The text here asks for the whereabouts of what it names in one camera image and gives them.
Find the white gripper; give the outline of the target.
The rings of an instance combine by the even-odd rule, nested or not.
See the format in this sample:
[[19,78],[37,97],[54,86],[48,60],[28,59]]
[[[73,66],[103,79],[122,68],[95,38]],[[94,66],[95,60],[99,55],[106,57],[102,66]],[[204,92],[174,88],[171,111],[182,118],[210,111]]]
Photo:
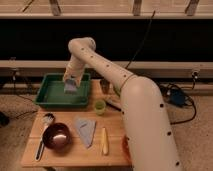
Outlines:
[[67,66],[65,73],[63,75],[63,81],[66,81],[67,79],[73,78],[74,82],[77,87],[80,86],[81,79],[83,76],[83,70],[71,66]]

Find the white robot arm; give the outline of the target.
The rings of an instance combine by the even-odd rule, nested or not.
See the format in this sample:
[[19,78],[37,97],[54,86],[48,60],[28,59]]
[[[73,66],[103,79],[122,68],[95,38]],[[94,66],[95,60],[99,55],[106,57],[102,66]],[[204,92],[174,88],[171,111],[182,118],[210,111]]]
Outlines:
[[120,90],[121,111],[133,171],[183,171],[164,99],[157,84],[95,52],[93,38],[69,41],[64,77],[80,83],[90,66]]

